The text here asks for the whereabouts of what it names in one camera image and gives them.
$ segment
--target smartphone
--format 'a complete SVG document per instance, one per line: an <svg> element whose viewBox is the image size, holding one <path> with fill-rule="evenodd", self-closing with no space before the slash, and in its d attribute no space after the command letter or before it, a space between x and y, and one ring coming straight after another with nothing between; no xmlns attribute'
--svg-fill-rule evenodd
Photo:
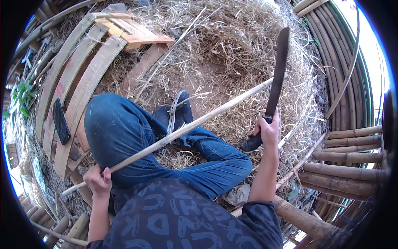
<svg viewBox="0 0 398 249"><path fill-rule="evenodd" d="M62 111L61 101L59 98L53 104L53 120L59 140L62 145L65 145L70 139L70 132L65 121L64 112Z"/></svg>

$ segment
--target right hand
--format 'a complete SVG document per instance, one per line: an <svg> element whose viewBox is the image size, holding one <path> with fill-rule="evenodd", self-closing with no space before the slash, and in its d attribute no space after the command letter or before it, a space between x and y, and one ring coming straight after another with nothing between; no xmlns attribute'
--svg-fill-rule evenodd
<svg viewBox="0 0 398 249"><path fill-rule="evenodd" d="M109 198L109 193L112 188L111 171L105 168L103 176L101 175L101 167L96 164L91 167L83 176L83 181L93 192L93 198Z"/></svg>
<svg viewBox="0 0 398 249"><path fill-rule="evenodd" d="M275 109L271 124L268 124L263 117L256 120L256 127L254 128L253 135L255 136L260 132L265 150L278 149L280 124L281 120L279 118L278 108Z"/></svg>

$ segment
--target jeans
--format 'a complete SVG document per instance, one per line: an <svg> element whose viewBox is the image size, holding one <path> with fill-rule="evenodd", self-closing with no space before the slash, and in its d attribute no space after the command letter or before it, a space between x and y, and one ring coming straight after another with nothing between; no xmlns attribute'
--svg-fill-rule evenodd
<svg viewBox="0 0 398 249"><path fill-rule="evenodd" d="M84 126L91 153L102 169L118 164L167 134L167 128L150 113L111 93L100 94L89 103ZM113 187L122 190L154 178L179 178L190 181L214 199L252 171L248 156L201 126L182 135L177 143L199 151L208 162L168 169L151 153L112 173Z"/></svg>

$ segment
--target shoe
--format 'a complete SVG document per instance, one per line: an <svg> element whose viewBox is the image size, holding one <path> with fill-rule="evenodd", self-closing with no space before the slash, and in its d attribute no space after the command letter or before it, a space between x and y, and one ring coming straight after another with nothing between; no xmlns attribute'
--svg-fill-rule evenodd
<svg viewBox="0 0 398 249"><path fill-rule="evenodd" d="M164 127L169 125L170 105L161 105L153 111L152 116L156 118Z"/></svg>
<svg viewBox="0 0 398 249"><path fill-rule="evenodd" d="M189 93L188 93L188 91L185 91L185 90L179 92L176 96L176 100L177 100L176 119L174 122L173 131L178 130L184 124L189 124L189 123L193 122L191 104L189 103L189 100L185 101L188 98L189 98Z"/></svg>

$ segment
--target black handle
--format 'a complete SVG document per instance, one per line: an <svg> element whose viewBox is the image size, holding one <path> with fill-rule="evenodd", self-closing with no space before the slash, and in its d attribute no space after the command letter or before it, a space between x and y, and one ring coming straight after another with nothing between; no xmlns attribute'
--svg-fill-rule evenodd
<svg viewBox="0 0 398 249"><path fill-rule="evenodd" d="M272 117L271 116L263 116L263 118L267 121L267 123L271 124L272 123ZM240 143L240 148L244 151L244 152L249 152L249 151L253 151L255 149L257 149L258 147L260 147L260 145L263 143L263 141L261 140L261 135L260 132L257 133L257 135L253 136L249 138L246 141L242 141Z"/></svg>

